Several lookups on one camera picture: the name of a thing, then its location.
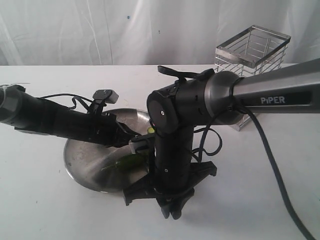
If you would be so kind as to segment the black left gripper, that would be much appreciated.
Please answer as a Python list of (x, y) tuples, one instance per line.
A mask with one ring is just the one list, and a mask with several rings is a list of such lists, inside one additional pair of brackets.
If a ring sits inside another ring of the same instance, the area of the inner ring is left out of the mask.
[(136, 135), (136, 131), (112, 117), (104, 118), (95, 128), (96, 143), (108, 147), (126, 146)]

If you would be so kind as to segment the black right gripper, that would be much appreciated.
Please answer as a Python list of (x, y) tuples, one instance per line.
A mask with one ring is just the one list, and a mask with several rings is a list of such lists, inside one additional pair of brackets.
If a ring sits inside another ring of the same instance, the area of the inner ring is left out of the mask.
[(137, 199), (156, 199), (163, 213), (180, 213), (186, 202), (194, 196), (194, 187), (207, 176), (215, 176), (217, 167), (213, 162), (192, 162), (187, 174), (187, 181), (182, 187), (172, 188), (175, 181), (168, 186), (156, 182), (156, 178), (147, 174), (122, 190), (124, 202), (129, 206)]

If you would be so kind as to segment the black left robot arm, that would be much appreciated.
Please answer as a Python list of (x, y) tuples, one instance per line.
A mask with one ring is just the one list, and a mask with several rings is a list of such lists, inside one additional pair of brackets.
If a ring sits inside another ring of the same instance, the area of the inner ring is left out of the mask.
[(126, 124), (117, 121), (113, 113), (103, 113), (106, 104), (114, 104), (119, 96), (111, 89), (99, 89), (93, 94), (90, 105), (78, 95), (87, 112), (76, 111), (48, 100), (26, 93), (21, 85), (3, 85), (0, 88), (0, 122), (15, 130), (40, 135), (57, 136), (82, 142), (120, 148), (138, 135)]

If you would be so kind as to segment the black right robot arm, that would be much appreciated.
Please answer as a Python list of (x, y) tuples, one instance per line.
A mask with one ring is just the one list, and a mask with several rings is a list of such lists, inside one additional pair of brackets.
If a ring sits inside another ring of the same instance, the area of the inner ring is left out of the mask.
[(156, 199), (165, 217), (179, 218), (195, 186), (216, 175), (212, 162), (192, 162), (196, 126), (233, 125), (247, 109), (270, 114), (320, 111), (318, 59), (250, 77), (212, 69), (199, 75), (166, 73), (178, 80), (154, 90), (146, 100), (155, 128), (149, 172), (123, 190), (127, 205), (137, 199)]

